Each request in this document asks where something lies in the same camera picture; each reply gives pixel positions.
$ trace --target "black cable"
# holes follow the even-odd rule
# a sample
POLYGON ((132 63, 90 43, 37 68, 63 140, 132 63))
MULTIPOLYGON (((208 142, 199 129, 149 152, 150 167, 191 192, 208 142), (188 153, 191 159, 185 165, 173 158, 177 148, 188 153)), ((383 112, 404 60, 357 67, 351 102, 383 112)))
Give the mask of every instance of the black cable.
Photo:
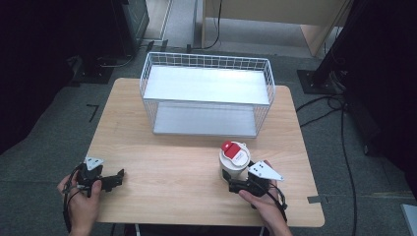
POLYGON ((116 228, 116 223, 113 223, 113 225, 111 225, 111 232, 110 232, 110 236, 114 235, 114 229, 116 228))
POLYGON ((342 104, 342 102, 341 102, 338 98, 336 98, 336 95, 326 95, 326 96, 321 96, 321 97, 318 97, 318 98, 316 98, 316 99, 313 99, 313 100, 308 101, 307 103, 305 103, 305 104, 301 105, 300 107, 298 107, 298 108, 296 109, 296 112, 300 111, 302 108, 306 107, 307 105, 313 104, 313 103, 315 103, 315 102, 317 102, 317 101, 319 101, 319 100, 322 100, 322 99, 327 99, 327 100, 328 100, 328 107, 330 107, 330 108, 331 108, 331 111, 329 111, 328 113, 326 113, 326 114, 324 114, 324 115, 322 115, 322 116, 320 116, 320 117, 318 117, 318 118, 315 118, 315 119, 313 119, 313 120, 310 120, 310 121, 308 121, 308 122, 306 122, 306 123, 304 123, 304 124, 300 125, 300 128, 302 128, 302 127, 304 127, 304 126, 306 126, 306 125, 309 125, 309 124, 311 124, 311 123, 313 123, 313 122, 315 122, 315 121, 318 121, 318 120, 320 120, 320 119, 322 119, 322 118, 325 118, 325 117, 327 117, 328 115, 330 115, 331 113, 333 113, 334 111, 338 111, 338 110, 342 109, 343 104, 342 104), (339 106, 339 107, 333 107, 333 106, 330 104, 330 101, 331 101, 331 100, 336 100, 336 101, 340 104, 340 106, 339 106))
POLYGON ((65 225, 67 226, 67 231, 68 233, 71 233, 71 220, 70 220, 70 213, 68 211, 68 206, 70 203, 70 200, 79 192, 75 193, 73 196, 70 197, 70 200, 68 200, 68 195, 70 194, 71 190, 73 188, 77 188, 76 186, 72 186, 72 181, 74 178, 74 175, 77 173, 77 171, 81 168, 83 164, 80 163, 77 167, 75 167, 73 169, 73 171, 70 174, 70 177, 67 181, 67 183, 65 183, 64 185, 64 189, 62 190, 62 193, 64 194, 64 204, 63 204, 63 215, 64 215, 64 220, 65 220, 65 225))
POLYGON ((202 49, 202 50, 206 50, 206 49, 210 49, 213 46, 215 46, 218 42, 218 39, 220 38, 220 18, 221 18, 221 5, 223 3, 223 0, 220 0, 220 6, 218 7, 218 16, 217 16, 217 38, 215 39, 215 42, 208 46, 208 47, 193 47, 191 49, 202 49))
POLYGON ((345 140, 344 140, 344 109, 346 106, 346 102, 341 102, 339 99, 335 98, 334 96, 322 96, 316 99, 313 99, 309 102, 307 102, 306 104, 300 106, 297 111, 301 110, 302 108, 306 107, 309 104, 312 104, 318 100, 324 99, 324 98, 328 98, 328 106, 332 109, 332 111, 328 112, 327 114, 323 115, 322 117, 319 117, 317 119, 314 119, 312 121, 307 122, 306 124, 302 125, 305 126, 307 124, 310 124, 313 121, 319 120, 327 115, 329 115, 330 113, 337 111, 337 110, 341 110, 341 120, 340 120, 340 138, 341 138, 341 145, 342 145, 342 149, 343 149, 343 156, 344 156, 344 160, 346 163, 346 167, 347 167, 347 171, 349 173, 349 180, 350 180, 350 185, 351 185, 351 189, 352 189, 352 197, 353 197, 353 228, 352 228, 352 236, 356 235, 356 227, 357 227, 357 221, 358 221, 358 207, 357 207, 357 200, 356 200, 356 188, 355 188, 355 183, 353 180, 353 175, 352 175, 352 170, 350 169, 350 164, 349 161, 347 159, 347 153, 346 153, 346 146, 345 146, 345 140), (331 99, 335 99, 339 102, 340 107, 332 107, 329 103, 329 101, 331 99))
POLYGON ((346 147, 344 145, 344 109, 341 109, 341 131, 340 131, 340 135, 341 135, 341 145, 343 148, 343 155, 344 155, 344 160, 346 162, 346 166, 347 166, 347 171, 349 173, 349 179, 350 179, 350 185, 352 188, 352 197, 353 197, 353 228, 352 228, 352 236, 356 235, 356 224, 357 224, 357 203, 356 203, 356 188, 355 188, 355 183, 353 181, 353 176, 352 176, 352 171, 350 169, 350 165, 349 165, 349 161, 347 160, 347 154, 346 154, 346 147))
POLYGON ((301 110, 301 109, 303 109, 304 107, 306 107, 306 106, 308 106, 308 105, 310 105, 310 104, 313 104, 313 103, 315 103, 316 101, 319 101, 319 100, 322 100, 322 99, 326 99, 326 98, 331 98, 331 97, 332 97, 332 96, 326 95, 326 96, 321 96, 321 97, 319 97, 319 98, 316 98, 316 99, 310 100, 310 101, 308 101, 307 103, 305 103, 305 104, 303 104, 303 105, 299 106, 299 107, 295 110, 295 112, 300 111, 300 110, 301 110))
POLYGON ((338 110, 331 110, 331 111, 329 111, 328 113, 326 113, 326 114, 324 114, 324 115, 322 115, 322 116, 320 116, 320 117, 318 117, 318 118, 315 118, 315 119, 313 119, 313 120, 310 120, 310 121, 308 121, 308 122, 306 122, 306 123, 304 123, 304 124, 300 125, 300 128, 303 128, 304 126, 309 125, 309 124, 311 124, 311 123, 313 123, 313 122, 315 122, 315 121, 318 121, 318 120, 320 120, 320 119, 322 119, 322 118, 325 118, 325 117, 327 117, 328 115, 330 115, 331 113, 333 113, 334 111, 338 111, 338 110))
POLYGON ((131 61, 132 61, 132 59, 133 59, 133 56, 132 55, 130 55, 129 56, 129 59, 128 59, 128 61, 127 62, 125 62, 125 63, 122 63, 122 64, 116 64, 116 65, 101 65, 101 64, 98 64, 100 67, 102 67, 102 68, 117 68, 117 67, 124 67, 124 66, 126 66, 127 64, 129 64, 131 61))

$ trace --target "hand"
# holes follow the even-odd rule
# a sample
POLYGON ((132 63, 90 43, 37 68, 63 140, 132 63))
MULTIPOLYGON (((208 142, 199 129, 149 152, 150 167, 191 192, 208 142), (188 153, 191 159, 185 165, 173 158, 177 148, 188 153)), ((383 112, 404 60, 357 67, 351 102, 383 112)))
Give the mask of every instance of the hand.
MULTIPOLYGON (((76 176, 78 173, 74 175, 72 179, 72 185, 76 186, 76 176)), ((67 183, 70 176, 66 176, 61 183, 58 184, 57 189, 61 193, 62 197, 64 198, 64 194, 62 194, 62 190, 64 189, 65 184, 67 183)), ((70 235, 89 235, 91 233, 92 227, 95 221, 98 218, 98 210, 99 210, 99 197, 101 192, 101 181, 97 180, 92 184, 91 189, 91 197, 87 198, 87 196, 83 192, 79 192, 78 189, 72 189, 68 199, 71 196, 74 196, 69 202, 69 214, 71 220, 71 233, 70 235)))
MULTIPOLYGON (((276 186, 276 180, 271 180, 270 182, 276 186)), ((269 192, 276 199, 278 199, 278 193, 276 192, 276 189, 270 188, 269 192)), ((265 194, 258 198, 245 190, 239 191, 239 196, 258 210, 261 215, 262 222, 269 230, 270 235, 292 235, 281 212, 270 196, 265 194)))

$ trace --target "white wire basket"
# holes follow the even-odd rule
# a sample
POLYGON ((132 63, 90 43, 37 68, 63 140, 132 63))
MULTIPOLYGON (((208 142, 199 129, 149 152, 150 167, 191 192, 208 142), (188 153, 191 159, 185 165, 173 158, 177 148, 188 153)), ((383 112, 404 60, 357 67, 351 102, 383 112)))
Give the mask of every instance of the white wire basket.
POLYGON ((155 134, 255 138, 275 97, 268 59, 150 52, 140 82, 155 134))

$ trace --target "white tag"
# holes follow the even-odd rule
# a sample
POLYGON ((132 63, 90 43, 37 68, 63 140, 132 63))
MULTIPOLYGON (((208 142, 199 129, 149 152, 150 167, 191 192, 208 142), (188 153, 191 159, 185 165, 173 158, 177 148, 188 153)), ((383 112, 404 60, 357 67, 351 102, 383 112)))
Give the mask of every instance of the white tag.
POLYGON ((86 156, 87 170, 93 170, 95 169, 95 167, 102 164, 103 162, 103 159, 86 156))
POLYGON ((248 171, 260 178, 263 179, 273 179, 283 181, 284 178, 274 171, 272 168, 269 167, 263 160, 258 161, 257 163, 253 164, 249 167, 248 171))

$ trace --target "red cap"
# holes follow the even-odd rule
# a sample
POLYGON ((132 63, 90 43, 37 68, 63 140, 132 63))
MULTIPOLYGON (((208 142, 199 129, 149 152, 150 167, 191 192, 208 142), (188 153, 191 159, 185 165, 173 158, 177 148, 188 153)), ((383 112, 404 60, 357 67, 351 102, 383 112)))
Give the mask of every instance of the red cap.
POLYGON ((233 159, 237 152, 239 152, 240 147, 236 145, 235 143, 232 143, 230 141, 226 141, 221 145, 221 149, 224 151, 224 155, 230 159, 233 159))

